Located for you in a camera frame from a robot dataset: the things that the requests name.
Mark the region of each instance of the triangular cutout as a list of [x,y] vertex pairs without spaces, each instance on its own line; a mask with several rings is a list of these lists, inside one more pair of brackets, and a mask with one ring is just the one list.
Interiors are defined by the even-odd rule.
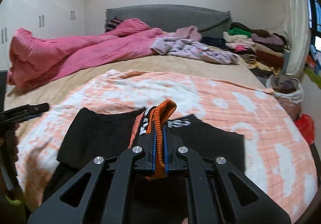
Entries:
[[229,173],[229,178],[232,182],[241,206],[246,206],[258,200],[258,196],[235,174]]
[[78,207],[89,182],[90,176],[91,173],[86,173],[80,177],[74,185],[72,185],[64,194],[61,195],[60,200],[72,207]]

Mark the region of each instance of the metal bolt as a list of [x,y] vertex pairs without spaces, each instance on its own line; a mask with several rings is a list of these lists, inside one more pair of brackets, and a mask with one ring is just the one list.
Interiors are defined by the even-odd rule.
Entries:
[[226,163],[226,159],[224,157],[217,157],[216,158],[216,162],[218,164],[225,164]]
[[134,153],[140,153],[142,151],[142,147],[140,146],[135,146],[134,148],[132,148],[132,151]]
[[104,158],[103,157],[98,156],[98,157],[94,158],[94,163],[95,164],[101,164],[103,162],[104,162]]
[[187,153],[188,149],[187,149],[187,147],[182,146],[182,147],[179,147],[179,152],[180,153]]

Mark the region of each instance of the striped pillow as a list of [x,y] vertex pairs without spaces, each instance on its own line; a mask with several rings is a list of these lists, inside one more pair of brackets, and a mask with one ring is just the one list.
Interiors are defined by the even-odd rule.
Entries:
[[114,30],[122,22],[123,20],[118,19],[116,16],[113,17],[107,24],[105,24],[105,32]]

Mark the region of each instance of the gray headboard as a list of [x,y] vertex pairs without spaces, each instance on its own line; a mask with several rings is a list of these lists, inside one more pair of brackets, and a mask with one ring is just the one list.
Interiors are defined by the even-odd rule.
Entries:
[[138,18],[151,28],[166,32],[177,28],[197,26],[202,36],[222,37],[232,23],[231,13],[184,5],[140,5],[106,10],[106,24],[114,16],[125,20]]

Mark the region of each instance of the red plastic bag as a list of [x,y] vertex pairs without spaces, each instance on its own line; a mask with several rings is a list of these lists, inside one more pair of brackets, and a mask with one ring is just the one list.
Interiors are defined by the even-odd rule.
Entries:
[[302,136],[309,145],[314,142],[314,122],[309,115],[302,114],[300,119],[297,119],[295,125],[299,129]]

